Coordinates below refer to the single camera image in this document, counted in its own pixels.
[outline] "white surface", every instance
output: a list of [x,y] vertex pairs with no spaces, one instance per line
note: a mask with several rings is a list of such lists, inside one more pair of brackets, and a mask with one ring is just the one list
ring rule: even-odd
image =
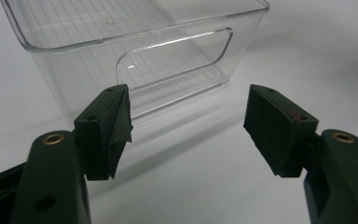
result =
[[[320,120],[318,133],[358,135],[358,1],[269,2],[228,85],[137,124],[117,178],[89,183],[93,223],[310,223],[303,178],[274,177],[241,127],[248,88],[280,91]],[[59,129],[0,5],[0,172]]]

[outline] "screw hole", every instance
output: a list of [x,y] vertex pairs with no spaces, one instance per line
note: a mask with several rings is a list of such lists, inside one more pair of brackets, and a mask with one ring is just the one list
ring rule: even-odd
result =
[[43,144],[50,146],[50,145],[55,145],[57,143],[62,142],[62,140],[64,138],[65,138],[65,136],[63,134],[54,133],[54,134],[51,134],[51,135],[45,137],[42,142],[43,142]]
[[89,121],[93,121],[93,120],[96,120],[97,119],[97,116],[89,116],[87,117],[87,120]]
[[56,202],[56,197],[52,195],[46,196],[34,204],[34,210],[36,212],[46,212],[52,208]]
[[354,143],[354,139],[345,133],[333,133],[333,137],[343,143]]

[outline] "black plastic part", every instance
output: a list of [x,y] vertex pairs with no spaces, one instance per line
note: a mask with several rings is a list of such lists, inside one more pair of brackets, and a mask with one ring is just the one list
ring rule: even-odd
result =
[[10,223],[90,223],[86,191],[72,133],[46,133],[31,147]]
[[318,151],[327,184],[304,183],[312,223],[358,223],[358,137],[326,130]]
[[127,85],[104,90],[75,119],[74,134],[84,149],[82,160],[88,180],[115,177],[124,146],[131,141],[131,130]]
[[0,173],[0,224],[9,221],[24,163]]
[[279,92],[251,85],[243,127],[275,175],[300,176],[304,143],[314,137],[318,122]]

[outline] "transparent bin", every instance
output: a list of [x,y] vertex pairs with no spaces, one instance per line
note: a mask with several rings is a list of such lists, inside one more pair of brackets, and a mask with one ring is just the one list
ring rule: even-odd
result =
[[126,83],[138,119],[229,81],[264,0],[1,0],[72,123]]

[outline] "container rim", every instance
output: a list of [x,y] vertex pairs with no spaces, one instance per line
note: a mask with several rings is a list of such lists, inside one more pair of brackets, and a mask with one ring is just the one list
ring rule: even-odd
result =
[[7,17],[9,18],[11,27],[13,28],[14,33],[16,34],[16,37],[20,41],[20,44],[22,45],[22,47],[25,50],[30,51],[32,53],[51,53],[51,52],[67,51],[70,49],[79,49],[79,48],[90,46],[90,45],[99,45],[104,42],[108,42],[108,41],[112,41],[112,40],[133,39],[133,38],[136,38],[141,35],[158,34],[158,33],[167,32],[167,31],[170,31],[173,29],[177,29],[177,28],[180,28],[183,26],[201,24],[201,23],[217,21],[217,20],[232,19],[232,18],[237,18],[237,17],[241,17],[241,16],[245,16],[245,15],[269,11],[269,9],[270,9],[269,2],[267,2],[266,0],[256,0],[256,1],[260,2],[264,7],[259,8],[259,9],[249,10],[249,11],[243,11],[240,13],[228,14],[225,16],[211,17],[208,19],[203,19],[203,20],[198,20],[198,21],[189,21],[189,22],[178,23],[178,24],[170,25],[170,26],[167,26],[167,27],[164,27],[161,29],[156,29],[156,30],[146,30],[146,31],[141,31],[141,32],[128,33],[125,35],[113,35],[113,36],[109,36],[106,38],[79,42],[79,43],[75,43],[75,44],[71,44],[71,45],[60,46],[57,48],[40,48],[38,46],[35,46],[35,45],[29,43],[28,40],[25,38],[25,36],[19,26],[19,23],[16,20],[16,17],[13,14],[13,10],[11,9],[8,0],[1,0],[1,3],[4,7],[6,14],[7,14]]

